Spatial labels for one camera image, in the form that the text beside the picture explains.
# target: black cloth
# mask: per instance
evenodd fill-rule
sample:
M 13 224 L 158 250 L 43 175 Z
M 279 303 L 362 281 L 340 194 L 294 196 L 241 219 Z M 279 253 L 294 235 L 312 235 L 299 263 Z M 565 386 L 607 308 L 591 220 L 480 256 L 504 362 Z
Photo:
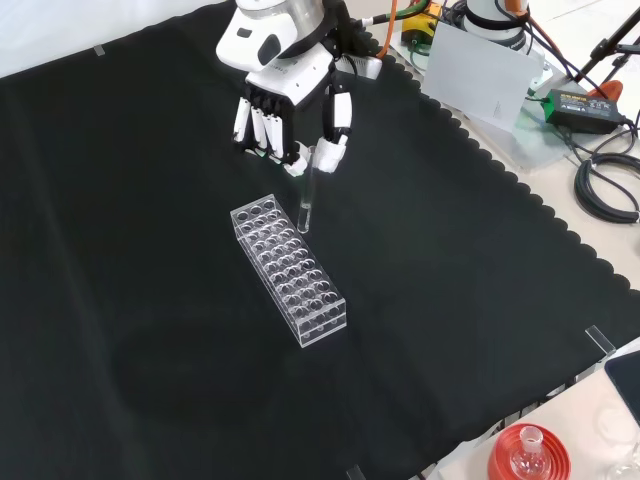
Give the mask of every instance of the black cloth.
M 232 9 L 0 82 L 2 478 L 404 480 L 598 360 L 585 328 L 640 335 L 628 282 L 385 59 L 344 79 L 308 239 L 348 327 L 300 349 L 229 217 L 295 218 L 300 180 L 234 150 L 242 76 L 193 43 Z

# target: cable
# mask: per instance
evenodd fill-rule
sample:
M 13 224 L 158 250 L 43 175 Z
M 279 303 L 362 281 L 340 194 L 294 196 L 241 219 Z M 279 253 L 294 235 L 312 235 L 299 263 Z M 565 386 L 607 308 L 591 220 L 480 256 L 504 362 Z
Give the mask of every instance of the cable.
M 564 65 L 565 69 L 567 67 L 570 67 L 571 69 L 573 69 L 576 73 L 580 73 L 582 74 L 582 76 L 584 77 L 584 79 L 589 82 L 593 88 L 595 88 L 598 93 L 600 95 L 602 95 L 604 98 L 608 99 L 609 97 L 607 96 L 607 94 L 605 93 L 604 90 L 602 90 L 602 88 L 600 88 L 600 85 L 598 85 L 597 83 L 595 83 L 593 80 L 591 80 L 588 76 L 584 75 L 581 70 L 576 67 L 573 63 L 571 63 L 569 60 L 567 60 L 565 57 L 563 57 L 561 54 L 559 54 L 558 52 L 556 52 L 552 47 L 550 47 L 549 45 L 547 45 L 545 42 L 542 41 L 542 39 L 540 37 L 538 37 L 535 33 L 533 33 L 533 29 L 529 30 L 529 35 L 533 35 L 533 38 L 535 38 L 535 40 L 545 49 L 547 50 L 549 53 L 551 53 L 554 57 L 556 57 L 558 59 L 558 61 Z M 573 79 L 573 75 L 571 75 L 571 73 L 568 73 L 569 78 Z
M 396 12 L 396 20 L 405 20 L 407 18 L 420 15 L 429 7 L 429 0 L 419 0 L 412 2 L 408 8 Z M 370 25 L 380 25 L 381 23 L 387 23 L 391 21 L 390 13 L 383 13 L 376 15 L 375 17 L 363 18 L 355 22 L 356 28 L 368 27 Z
M 538 30 L 538 32 L 540 32 L 540 35 L 542 35 L 542 38 L 544 38 L 547 43 L 551 46 L 551 48 L 553 48 L 556 52 L 558 52 L 560 55 L 562 55 L 562 52 L 560 51 L 560 48 L 558 47 L 558 45 L 555 44 L 555 42 L 551 39 L 551 37 L 549 35 L 547 35 L 547 32 L 545 32 L 542 27 L 540 26 L 540 24 L 538 24 L 538 22 L 535 21 L 535 19 L 529 15 L 529 23 L 531 24 L 531 26 L 533 28 L 535 28 L 536 30 Z
M 416 65 L 416 62 L 413 60 L 413 55 L 415 53 L 418 53 L 417 51 L 417 46 L 418 46 L 418 42 L 416 42 L 415 40 L 413 40 L 411 42 L 411 47 L 409 48 L 409 62 L 411 62 L 411 65 L 413 66 L 413 68 L 415 68 L 416 70 L 418 70 L 419 72 L 424 72 L 424 68 L 420 68 L 418 65 Z M 425 57 L 428 57 L 429 54 L 426 52 L 420 52 L 418 53 L 419 55 L 423 55 Z
M 527 50 L 527 57 L 529 56 L 529 54 L 531 53 L 531 49 L 533 48 L 533 35 L 529 35 L 529 37 L 531 37 L 531 40 L 529 41 L 529 50 Z
M 502 8 L 500 6 L 500 3 L 498 2 L 498 0 L 494 0 L 494 4 L 496 6 L 496 8 L 498 9 L 498 11 L 500 13 L 502 13 L 505 17 L 507 17 L 509 20 L 518 20 L 519 18 L 515 15 L 512 15 L 511 13 L 507 12 L 504 8 Z M 567 73 L 567 77 L 573 79 L 573 75 L 571 75 L 571 72 L 569 71 L 569 66 L 567 65 L 567 61 L 564 58 L 564 56 L 562 55 L 562 52 L 560 51 L 560 49 L 558 48 L 558 46 L 555 44 L 555 42 L 551 39 L 551 37 L 549 37 L 549 35 L 547 35 L 547 33 L 542 30 L 542 28 L 540 27 L 540 25 L 538 25 L 538 22 L 536 22 L 531 15 L 529 15 L 529 18 L 527 20 L 528 24 L 525 23 L 522 27 L 529 32 L 529 35 L 531 35 L 531 41 L 533 42 L 533 39 L 535 39 L 540 45 L 542 45 L 546 50 L 549 50 L 549 52 L 555 56 L 558 61 L 562 64 L 562 66 L 564 67 L 566 73 Z M 540 33 L 540 35 L 542 35 L 542 37 L 548 42 L 548 45 L 546 43 L 544 43 L 542 40 L 540 40 L 539 37 L 537 37 L 534 33 L 533 33 L 533 29 L 538 30 L 538 32 Z
M 631 120 L 626 119 L 625 125 L 628 127 L 628 130 L 624 130 L 623 132 L 619 132 L 616 135 L 608 138 L 604 142 L 602 142 L 598 147 L 596 147 L 593 152 L 588 149 L 580 146 L 571 138 L 571 132 L 568 134 L 559 130 L 562 135 L 565 143 L 571 148 L 576 158 L 580 161 L 580 166 L 578 167 L 578 173 L 576 174 L 576 178 L 574 181 L 574 192 L 576 195 L 576 199 L 578 203 L 591 215 L 600 220 L 604 220 L 611 223 L 639 223 L 640 222 L 640 205 L 635 197 L 622 185 L 614 182 L 613 180 L 605 177 L 601 173 L 596 171 L 596 167 L 599 165 L 618 165 L 622 167 L 628 167 L 635 170 L 637 173 L 640 173 L 640 159 L 628 155 L 628 153 L 633 149 L 635 145 L 635 141 L 638 138 L 638 128 L 636 124 L 634 124 Z M 621 153 L 598 153 L 601 151 L 606 145 L 611 143 L 616 138 L 621 137 L 625 134 L 631 134 L 631 141 L 629 146 L 626 148 L 624 152 Z M 591 156 L 589 159 L 584 160 L 580 157 L 578 153 L 578 148 L 589 153 Z M 591 184 L 591 175 L 595 175 L 596 177 L 604 180 L 609 183 L 613 187 L 617 188 L 622 192 L 633 204 L 634 211 L 625 211 L 619 210 L 617 208 L 610 207 L 607 205 L 595 192 L 593 186 Z
M 398 8 L 398 0 L 392 0 L 391 3 L 391 18 L 389 19 L 389 28 L 387 29 L 387 40 L 384 42 L 384 47 L 376 57 L 383 58 L 387 51 L 389 50 L 389 45 L 391 44 L 391 35 L 393 35 L 393 24 L 396 21 L 396 10 Z
M 353 61 L 353 58 L 351 58 L 349 55 L 342 55 L 347 62 L 349 62 L 349 64 L 351 65 L 351 68 L 353 68 L 353 74 L 355 75 L 356 79 L 358 78 L 358 67 L 356 66 L 356 62 Z

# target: metal stand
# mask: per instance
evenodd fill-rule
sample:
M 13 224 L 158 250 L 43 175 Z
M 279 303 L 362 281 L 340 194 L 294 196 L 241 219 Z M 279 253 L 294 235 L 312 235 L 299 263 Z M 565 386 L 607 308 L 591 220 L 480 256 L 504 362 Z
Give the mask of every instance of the metal stand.
M 626 22 L 622 24 L 622 26 L 614 33 L 609 40 L 606 38 L 603 39 L 596 48 L 591 52 L 591 60 L 587 62 L 587 64 L 582 67 L 578 75 L 576 76 L 576 82 L 579 82 L 587 75 L 593 68 L 600 63 L 605 57 L 609 55 L 614 55 L 616 53 L 623 53 L 622 57 L 617 58 L 613 65 L 613 71 L 607 76 L 605 81 L 611 80 L 613 76 L 617 73 L 620 68 L 624 66 L 625 63 L 629 60 L 630 55 L 640 54 L 640 38 L 635 41 L 633 45 L 620 45 L 622 39 L 631 31 L 633 27 L 635 27 L 638 23 L 640 23 L 640 8 L 638 8 L 633 15 L 631 15 Z

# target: black cable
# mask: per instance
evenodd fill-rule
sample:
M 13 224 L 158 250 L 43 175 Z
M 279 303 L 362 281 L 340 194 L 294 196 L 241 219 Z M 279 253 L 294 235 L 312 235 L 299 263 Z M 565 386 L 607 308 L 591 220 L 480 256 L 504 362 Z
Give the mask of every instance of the black cable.
M 636 138 L 638 137 L 638 128 L 635 123 L 631 120 L 625 122 L 625 125 L 628 127 L 628 130 L 623 132 L 619 132 L 611 138 L 602 142 L 598 147 L 596 147 L 593 152 L 585 149 L 578 145 L 572 138 L 570 134 L 565 134 L 560 131 L 565 143 L 571 148 L 576 158 L 581 162 L 578 167 L 578 173 L 576 174 L 576 178 L 574 181 L 574 192 L 578 203 L 584 208 L 587 212 L 593 215 L 600 220 L 604 220 L 611 223 L 638 223 L 640 222 L 640 205 L 635 197 L 622 185 L 614 182 L 613 180 L 605 177 L 601 173 L 596 171 L 596 167 L 600 165 L 618 165 L 622 167 L 631 168 L 637 173 L 640 174 L 640 159 L 628 155 L 628 152 L 635 145 Z M 627 149 L 622 153 L 598 153 L 600 152 L 606 145 L 611 143 L 613 140 L 621 137 L 625 134 L 631 134 L 631 141 Z M 580 157 L 578 153 L 578 148 L 581 150 L 590 153 L 591 156 L 589 159 L 584 160 Z M 595 175 L 596 177 L 604 180 L 610 185 L 614 186 L 618 190 L 620 190 L 633 204 L 634 211 L 625 211 L 619 210 L 617 208 L 610 207 L 607 205 L 602 199 L 596 194 L 593 189 L 593 185 L 591 184 L 591 175 Z
M 349 55 L 342 55 L 347 62 L 349 62 L 349 64 L 351 65 L 351 68 L 353 68 L 353 74 L 356 77 L 356 80 L 358 79 L 358 67 L 356 66 L 356 62 L 353 61 L 353 58 L 351 58 Z
M 551 46 L 549 46 L 546 42 L 544 42 L 540 37 L 538 37 L 537 35 L 535 35 L 533 33 L 533 29 L 531 28 L 529 30 L 529 34 L 533 35 L 533 38 L 535 38 L 536 42 L 538 42 L 545 50 L 548 50 L 554 57 L 556 57 L 558 59 L 558 61 L 566 67 L 571 67 L 576 73 L 579 73 L 582 75 L 582 77 L 589 82 L 593 88 L 595 88 L 598 93 L 600 95 L 602 95 L 604 98 L 609 98 L 608 95 L 602 90 L 602 88 L 600 88 L 600 85 L 598 85 L 597 83 L 595 83 L 593 80 L 591 80 L 587 75 L 583 74 L 582 71 L 576 67 L 573 63 L 571 63 L 569 60 L 567 60 L 565 57 L 562 56 L 562 54 L 560 54 L 559 52 L 557 52 L 555 49 L 553 49 Z
M 527 57 L 529 56 L 529 54 L 531 53 L 531 49 L 533 48 L 533 35 L 529 35 L 529 36 L 531 37 L 531 40 L 529 41 L 529 50 L 527 50 Z
M 516 17 L 515 15 L 511 15 L 504 8 L 502 8 L 500 6 L 500 3 L 498 2 L 498 0 L 494 0 L 494 4 L 495 4 L 496 8 L 498 9 L 498 11 L 500 13 L 502 13 L 505 17 L 507 17 L 509 20 L 518 20 L 518 17 Z M 542 40 L 540 40 L 539 37 L 536 37 L 533 34 L 534 26 L 531 24 L 531 22 L 525 23 L 523 25 L 523 28 L 527 32 L 529 32 L 529 35 L 531 35 L 531 46 L 533 46 L 533 40 L 535 39 L 540 45 L 542 45 L 545 49 L 549 50 L 549 52 L 551 52 L 558 59 L 558 61 L 562 64 L 562 66 L 564 67 L 565 71 L 567 72 L 567 77 L 573 79 L 573 76 L 571 75 L 571 72 L 569 71 L 569 66 L 567 65 L 567 62 L 564 60 L 564 57 L 562 57 L 562 54 L 560 54 L 560 52 L 555 50 L 550 45 L 547 45 L 546 43 L 543 45 Z

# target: robotic hand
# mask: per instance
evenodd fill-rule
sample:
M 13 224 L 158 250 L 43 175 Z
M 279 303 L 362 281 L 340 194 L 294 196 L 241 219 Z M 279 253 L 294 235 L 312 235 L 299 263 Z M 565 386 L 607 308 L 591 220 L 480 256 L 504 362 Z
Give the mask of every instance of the robotic hand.
M 301 175 L 309 161 L 308 149 L 295 141 L 294 116 L 324 91 L 324 131 L 314 163 L 325 172 L 335 171 L 347 148 L 352 113 L 351 95 L 336 78 L 336 62 L 347 52 L 368 55 L 354 35 L 344 2 L 332 6 L 325 6 L 323 0 L 236 3 L 238 8 L 216 49 L 222 62 L 250 72 L 238 105 L 234 142 L 284 163 L 291 175 Z

